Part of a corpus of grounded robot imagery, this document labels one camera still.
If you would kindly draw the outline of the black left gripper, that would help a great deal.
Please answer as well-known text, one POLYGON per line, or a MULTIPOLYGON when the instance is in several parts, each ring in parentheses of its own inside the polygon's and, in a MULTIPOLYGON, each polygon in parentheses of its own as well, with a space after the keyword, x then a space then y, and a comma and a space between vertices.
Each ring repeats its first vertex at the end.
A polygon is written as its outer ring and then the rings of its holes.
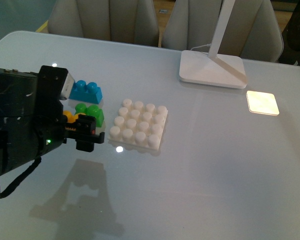
POLYGON ((0 68, 0 175, 59 147, 66 138, 92 152, 103 144, 94 116, 65 123, 61 100, 37 96, 38 73, 0 68))

